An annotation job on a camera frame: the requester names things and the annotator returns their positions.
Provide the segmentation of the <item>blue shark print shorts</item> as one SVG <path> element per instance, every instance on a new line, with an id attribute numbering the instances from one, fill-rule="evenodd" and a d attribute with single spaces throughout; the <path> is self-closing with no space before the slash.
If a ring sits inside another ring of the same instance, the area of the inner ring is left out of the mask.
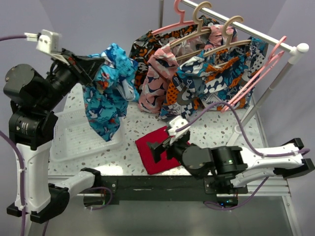
<path id="1" fill-rule="evenodd" d="M 120 118 L 126 116 L 128 103 L 139 99 L 135 87 L 138 63 L 116 43 L 89 57 L 102 58 L 104 63 L 92 84 L 82 87 L 85 114 L 90 127 L 108 142 L 120 128 Z"/>

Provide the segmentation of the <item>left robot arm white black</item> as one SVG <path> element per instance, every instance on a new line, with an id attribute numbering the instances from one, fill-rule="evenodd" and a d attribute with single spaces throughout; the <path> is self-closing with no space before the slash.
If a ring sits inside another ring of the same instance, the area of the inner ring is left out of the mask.
<path id="1" fill-rule="evenodd" d="M 91 168 L 83 168 L 65 181 L 49 183 L 48 165 L 58 120 L 54 108 L 76 84 L 90 84 L 103 64 L 104 58 L 77 56 L 62 49 L 47 77 L 28 64 L 7 72 L 3 92 L 12 109 L 8 142 L 17 158 L 20 185 L 15 202 L 7 208 L 9 215 L 29 214 L 32 222 L 42 224 L 62 214 L 72 197 L 102 188 L 101 173 Z"/>

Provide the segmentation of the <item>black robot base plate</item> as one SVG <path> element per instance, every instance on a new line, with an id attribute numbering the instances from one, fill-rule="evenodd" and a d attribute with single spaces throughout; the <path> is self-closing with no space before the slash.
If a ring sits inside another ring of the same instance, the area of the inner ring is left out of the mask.
<path id="1" fill-rule="evenodd" d="M 213 201 L 219 194 L 247 194 L 238 189 L 215 186 L 214 178 L 192 176 L 102 176 L 102 186 L 113 193 L 111 204 L 120 201 Z"/>

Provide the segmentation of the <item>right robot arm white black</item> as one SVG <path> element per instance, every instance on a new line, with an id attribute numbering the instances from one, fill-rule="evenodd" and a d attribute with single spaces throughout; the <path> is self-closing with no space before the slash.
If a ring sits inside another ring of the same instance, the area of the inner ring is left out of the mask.
<path id="1" fill-rule="evenodd" d="M 166 154 L 176 159 L 196 179 L 203 179 L 215 193 L 231 194 L 237 188 L 260 178 L 282 176 L 284 179 L 301 177 L 315 169 L 296 141 L 280 147 L 250 149 L 240 146 L 201 148 L 188 143 L 190 133 L 176 141 L 168 137 L 162 142 L 147 142 L 155 163 Z"/>

